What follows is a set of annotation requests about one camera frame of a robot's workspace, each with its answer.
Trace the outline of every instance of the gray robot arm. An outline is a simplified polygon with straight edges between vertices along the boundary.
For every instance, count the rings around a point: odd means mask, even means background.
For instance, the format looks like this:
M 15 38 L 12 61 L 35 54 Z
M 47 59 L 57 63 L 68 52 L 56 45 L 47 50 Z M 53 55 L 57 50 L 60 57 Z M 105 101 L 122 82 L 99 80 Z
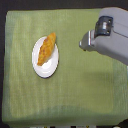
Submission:
M 86 33 L 79 46 L 128 65 L 128 12 L 120 8 L 102 9 L 95 30 Z

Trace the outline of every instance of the fried food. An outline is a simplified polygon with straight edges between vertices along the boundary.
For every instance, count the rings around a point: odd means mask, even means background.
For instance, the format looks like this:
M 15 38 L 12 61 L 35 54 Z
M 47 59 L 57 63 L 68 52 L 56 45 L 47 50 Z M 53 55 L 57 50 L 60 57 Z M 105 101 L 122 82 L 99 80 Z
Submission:
M 52 55 L 55 46 L 55 41 L 56 41 L 55 33 L 51 33 L 44 40 L 43 45 L 40 47 L 40 51 L 39 51 L 38 62 L 37 62 L 38 66 L 42 66 Z

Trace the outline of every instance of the green cloth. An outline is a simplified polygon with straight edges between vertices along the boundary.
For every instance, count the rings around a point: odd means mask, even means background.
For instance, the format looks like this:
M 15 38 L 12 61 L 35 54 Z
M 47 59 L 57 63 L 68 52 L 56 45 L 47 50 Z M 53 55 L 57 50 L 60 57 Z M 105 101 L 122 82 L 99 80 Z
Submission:
M 9 11 L 2 119 L 10 126 L 113 125 L 128 118 L 127 67 L 79 48 L 99 9 Z M 43 79 L 32 66 L 36 41 L 57 35 L 59 64 Z

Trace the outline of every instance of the white plate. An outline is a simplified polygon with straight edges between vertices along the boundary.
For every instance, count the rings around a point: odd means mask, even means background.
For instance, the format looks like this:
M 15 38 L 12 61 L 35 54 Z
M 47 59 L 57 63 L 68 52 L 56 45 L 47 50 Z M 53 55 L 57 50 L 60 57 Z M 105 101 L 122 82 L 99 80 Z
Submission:
M 32 52 L 33 68 L 35 72 L 43 78 L 47 78 L 55 72 L 58 65 L 58 60 L 59 60 L 58 48 L 57 48 L 57 45 L 55 44 L 54 51 L 51 57 L 49 58 L 49 60 L 46 63 L 44 63 L 42 66 L 37 65 L 40 47 L 42 46 L 45 39 L 46 37 L 40 38 L 36 42 Z

